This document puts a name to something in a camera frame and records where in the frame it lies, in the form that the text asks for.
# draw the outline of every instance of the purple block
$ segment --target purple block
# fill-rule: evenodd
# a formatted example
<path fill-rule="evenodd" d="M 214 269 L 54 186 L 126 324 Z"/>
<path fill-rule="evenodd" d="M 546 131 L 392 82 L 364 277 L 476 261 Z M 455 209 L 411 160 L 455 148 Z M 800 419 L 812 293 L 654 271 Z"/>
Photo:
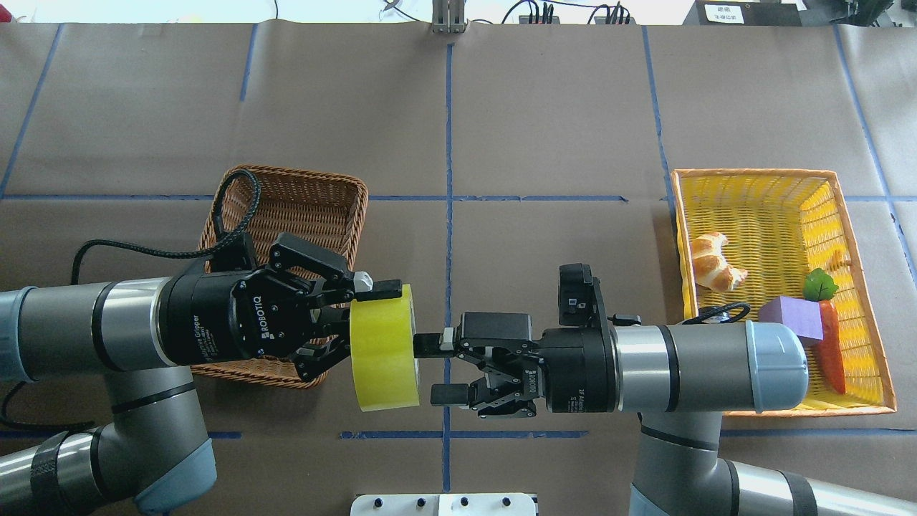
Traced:
<path fill-rule="evenodd" d="M 822 311 L 818 303 L 780 296 L 757 312 L 759 322 L 779 322 L 788 326 L 800 338 L 803 346 L 814 346 L 822 341 Z"/>

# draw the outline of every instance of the yellow wicker basket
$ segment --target yellow wicker basket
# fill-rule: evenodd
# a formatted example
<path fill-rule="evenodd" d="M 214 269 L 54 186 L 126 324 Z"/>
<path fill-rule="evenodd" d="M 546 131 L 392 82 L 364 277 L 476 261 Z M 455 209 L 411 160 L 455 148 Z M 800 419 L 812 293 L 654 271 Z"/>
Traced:
<path fill-rule="evenodd" d="M 369 190 L 362 181 L 343 174 L 254 164 L 241 164 L 230 169 L 226 175 L 243 168 L 255 174 L 261 183 L 258 212 L 249 224 L 260 264 L 266 262 L 268 250 L 277 235 L 286 231 L 344 255 L 348 259 L 348 267 L 353 268 L 370 200 Z M 251 186 L 246 181 L 236 181 L 227 189 L 223 200 L 223 223 L 228 229 L 242 220 L 252 195 Z M 210 247 L 215 242 L 213 223 L 208 216 L 200 246 Z M 291 272 L 297 271 L 305 278 L 316 277 L 296 268 Z M 195 365 L 192 371 L 198 375 L 291 388 L 314 387 L 326 377 L 325 373 L 305 383 L 296 374 L 293 364 L 272 356 Z"/>
<path fill-rule="evenodd" d="M 822 267 L 840 286 L 834 297 L 840 319 L 846 394 L 827 387 L 809 354 L 809 392 L 790 410 L 762 416 L 883 414 L 897 408 L 889 364 L 863 277 L 856 240 L 837 176 L 812 170 L 676 170 L 676 198 L 685 317 L 699 307 L 746 301 L 749 317 L 777 296 L 801 297 L 805 276 Z M 724 255 L 749 271 L 733 292 L 694 283 L 691 240 L 708 231 L 726 235 Z M 754 412 L 727 415 L 755 416 Z"/>

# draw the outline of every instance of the white label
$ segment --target white label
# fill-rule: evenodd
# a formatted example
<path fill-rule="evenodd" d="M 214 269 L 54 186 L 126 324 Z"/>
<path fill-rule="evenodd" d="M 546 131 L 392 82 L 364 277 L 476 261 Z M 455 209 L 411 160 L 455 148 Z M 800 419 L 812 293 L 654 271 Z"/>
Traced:
<path fill-rule="evenodd" d="M 742 19 L 740 6 L 715 6 L 707 4 L 703 7 L 707 11 L 707 20 L 715 23 L 745 23 Z"/>

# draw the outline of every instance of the yellow cylinder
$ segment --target yellow cylinder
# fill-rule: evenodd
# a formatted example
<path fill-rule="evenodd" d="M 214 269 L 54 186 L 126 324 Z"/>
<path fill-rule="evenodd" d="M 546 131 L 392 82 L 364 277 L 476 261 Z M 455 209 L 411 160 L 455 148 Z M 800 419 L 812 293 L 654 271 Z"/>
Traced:
<path fill-rule="evenodd" d="M 350 363 L 364 412 L 420 405 L 410 285 L 397 299 L 350 303 Z"/>

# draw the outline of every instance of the bread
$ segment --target bread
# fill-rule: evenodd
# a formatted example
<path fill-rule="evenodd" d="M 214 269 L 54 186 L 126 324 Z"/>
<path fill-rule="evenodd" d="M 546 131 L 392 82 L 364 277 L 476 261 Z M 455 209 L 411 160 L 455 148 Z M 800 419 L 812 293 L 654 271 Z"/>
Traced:
<path fill-rule="evenodd" d="M 723 246 L 729 243 L 726 235 L 712 231 L 691 242 L 691 266 L 694 281 L 714 292 L 735 290 L 748 277 L 748 271 L 733 267 L 723 256 Z"/>

